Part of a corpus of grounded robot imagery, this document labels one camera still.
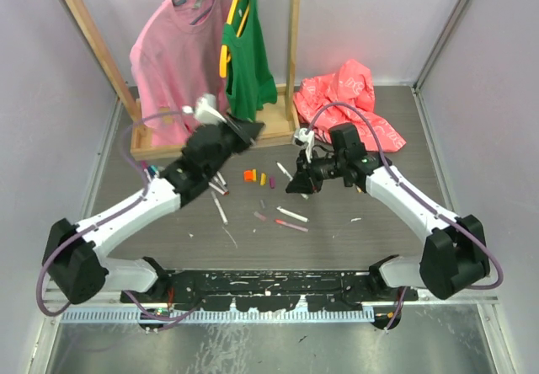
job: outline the black joint motor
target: black joint motor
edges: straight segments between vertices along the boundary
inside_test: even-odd
[[[77,233],[77,226],[63,218],[51,227],[42,264],[52,252]],[[65,248],[47,270],[71,304],[81,304],[103,288],[109,273],[101,267],[93,243],[79,238]]]
[[[483,225],[475,216],[456,222],[486,246]],[[435,229],[424,244],[419,273],[425,286],[445,300],[490,273],[488,256],[454,227]]]
[[[170,163],[160,176],[181,195],[187,206],[207,188],[211,178],[234,154],[249,149],[264,123],[227,117],[226,123],[198,126],[182,149],[182,157]]]
[[[317,193],[324,180],[337,178],[343,178],[346,187],[357,185],[366,191],[366,177],[382,165],[379,154],[368,154],[357,128],[352,123],[330,128],[329,135],[333,155],[320,158],[312,151],[312,160],[309,163],[305,150],[301,150],[296,160],[296,174],[286,186],[286,193]]]

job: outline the green tank top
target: green tank top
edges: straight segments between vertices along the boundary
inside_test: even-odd
[[[248,18],[242,34],[236,30],[250,3]],[[256,111],[264,103],[277,101],[277,88],[268,68],[264,37],[259,21],[257,0],[242,0],[236,6],[233,24],[225,24],[222,44],[232,56],[227,66],[227,97],[232,115],[242,120],[256,120]]]

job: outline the pink t-shirt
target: pink t-shirt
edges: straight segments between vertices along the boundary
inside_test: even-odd
[[[194,106],[203,94],[214,94],[218,109],[228,109],[225,80],[219,76],[223,26],[230,0],[187,0],[175,7],[161,4],[131,49],[131,72],[141,97],[142,117],[163,108]],[[210,12],[191,23],[208,8]],[[149,120],[154,146],[183,144],[196,127],[191,116]]]

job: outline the clothes rack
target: clothes rack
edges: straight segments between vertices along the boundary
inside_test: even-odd
[[[98,27],[94,23],[83,0],[65,0],[78,23],[93,53],[110,80],[118,98],[125,106],[133,121],[141,119],[141,107],[127,88],[125,79],[120,73],[108,46],[105,44]],[[276,104],[267,104],[257,113],[257,120],[263,121],[266,128],[259,139],[259,147],[282,145],[291,142],[291,137],[299,126],[296,108],[292,101],[296,76],[296,44],[297,25],[299,19],[300,0],[290,0],[290,17],[288,29],[288,70],[286,84],[277,85],[278,99]],[[138,126],[131,136],[131,154],[137,160],[171,158],[180,155],[180,145],[163,147],[152,146],[152,129]]]

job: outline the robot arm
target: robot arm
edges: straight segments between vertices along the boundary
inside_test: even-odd
[[[325,158],[312,151],[313,134],[296,133],[296,143],[305,149],[300,151],[296,174],[286,192],[312,194],[320,191],[325,179],[343,178],[345,186],[356,185],[390,208],[424,247],[420,255],[390,256],[371,266],[374,291],[426,287],[435,296],[446,299],[488,275],[487,255],[451,225],[454,222],[463,227],[484,245],[483,226],[477,218],[460,218],[436,204],[410,184],[391,162],[386,160],[384,164],[379,153],[367,153],[354,125],[335,126],[329,133],[334,153]]]
[[[195,118],[203,124],[185,144],[182,156],[144,190],[77,224],[62,219],[52,226],[43,265],[63,243],[85,232],[47,270],[70,303],[86,302],[102,289],[146,294],[166,291],[168,275],[154,259],[111,259],[110,252],[146,225],[203,193],[222,165],[234,153],[250,148],[264,128],[263,123],[223,117],[204,101],[197,103]]]

